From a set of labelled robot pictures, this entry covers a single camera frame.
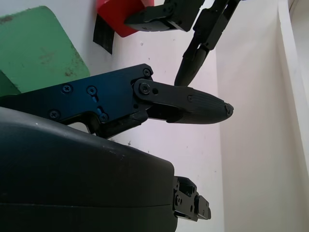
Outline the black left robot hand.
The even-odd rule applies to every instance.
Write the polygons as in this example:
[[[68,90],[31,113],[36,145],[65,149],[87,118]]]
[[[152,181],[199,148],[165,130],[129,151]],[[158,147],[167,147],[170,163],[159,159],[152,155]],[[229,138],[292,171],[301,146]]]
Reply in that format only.
[[[128,16],[125,25],[147,32],[194,30],[183,55],[174,85],[186,87],[195,78],[207,55],[218,43],[240,0],[215,0],[201,9],[202,0],[166,0]]]

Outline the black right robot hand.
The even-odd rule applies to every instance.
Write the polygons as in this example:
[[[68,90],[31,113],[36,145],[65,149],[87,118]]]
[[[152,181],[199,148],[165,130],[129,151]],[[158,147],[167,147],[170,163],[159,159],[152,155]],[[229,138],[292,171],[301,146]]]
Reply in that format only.
[[[173,232],[211,218],[209,202],[164,159],[111,137],[148,119],[214,124],[225,101],[155,82],[140,64],[0,100],[3,232]]]

